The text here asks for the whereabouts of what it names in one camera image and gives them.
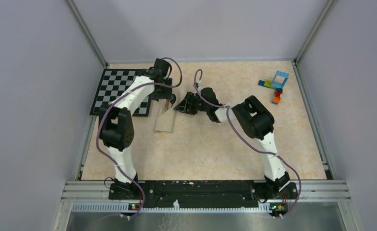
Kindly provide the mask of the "beige cloth napkin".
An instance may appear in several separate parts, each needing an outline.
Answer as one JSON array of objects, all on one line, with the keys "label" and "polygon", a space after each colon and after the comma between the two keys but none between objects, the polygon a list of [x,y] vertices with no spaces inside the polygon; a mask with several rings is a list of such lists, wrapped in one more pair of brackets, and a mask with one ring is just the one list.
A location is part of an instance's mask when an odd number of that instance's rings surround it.
[{"label": "beige cloth napkin", "polygon": [[174,111],[173,108],[178,104],[179,92],[173,91],[172,94],[176,95],[177,100],[172,107],[170,107],[170,104],[169,104],[169,109],[166,112],[164,112],[165,100],[158,101],[159,110],[156,116],[154,132],[162,132],[162,133],[173,132],[176,113],[177,113],[177,111]]}]

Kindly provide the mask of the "black spoon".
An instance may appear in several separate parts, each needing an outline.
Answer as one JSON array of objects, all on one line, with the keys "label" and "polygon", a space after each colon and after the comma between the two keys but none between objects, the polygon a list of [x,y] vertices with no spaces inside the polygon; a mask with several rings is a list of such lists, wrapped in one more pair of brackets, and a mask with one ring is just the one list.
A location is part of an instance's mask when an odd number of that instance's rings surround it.
[{"label": "black spoon", "polygon": [[172,107],[177,100],[177,97],[175,94],[172,94],[171,99],[169,100],[170,107]]}]

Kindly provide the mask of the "iridescent rainbow knife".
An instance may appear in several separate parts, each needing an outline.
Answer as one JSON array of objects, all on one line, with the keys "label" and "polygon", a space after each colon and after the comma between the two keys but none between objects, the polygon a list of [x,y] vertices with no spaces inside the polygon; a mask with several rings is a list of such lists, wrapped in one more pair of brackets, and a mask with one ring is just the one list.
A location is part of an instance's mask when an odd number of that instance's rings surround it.
[{"label": "iridescent rainbow knife", "polygon": [[169,109],[169,100],[165,100],[164,112],[166,112],[168,109]]}]

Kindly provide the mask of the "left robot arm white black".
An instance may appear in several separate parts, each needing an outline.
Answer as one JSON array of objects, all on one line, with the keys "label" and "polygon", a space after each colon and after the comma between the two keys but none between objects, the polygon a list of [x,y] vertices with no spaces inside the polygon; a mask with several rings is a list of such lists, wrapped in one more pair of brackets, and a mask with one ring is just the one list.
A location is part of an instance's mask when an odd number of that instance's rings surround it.
[{"label": "left robot arm white black", "polygon": [[130,151],[134,139],[132,115],[146,97],[156,101],[172,99],[171,71],[165,58],[157,58],[152,67],[138,73],[120,97],[100,109],[96,144],[102,141],[107,150],[100,146],[97,149],[114,164],[116,175],[112,185],[127,199],[136,197],[140,188]]}]

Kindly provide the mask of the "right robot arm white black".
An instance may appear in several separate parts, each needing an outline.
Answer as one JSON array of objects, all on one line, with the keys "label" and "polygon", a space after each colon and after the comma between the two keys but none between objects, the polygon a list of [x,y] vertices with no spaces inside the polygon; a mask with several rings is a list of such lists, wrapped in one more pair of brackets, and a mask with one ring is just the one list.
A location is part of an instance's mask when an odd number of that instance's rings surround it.
[{"label": "right robot arm white black", "polygon": [[215,123],[232,123],[236,120],[261,154],[267,194],[272,198],[280,198],[286,192],[290,177],[275,145],[274,117],[255,96],[251,95],[233,106],[224,105],[219,103],[212,88],[202,88],[196,93],[188,92],[174,110],[189,115],[205,112]]}]

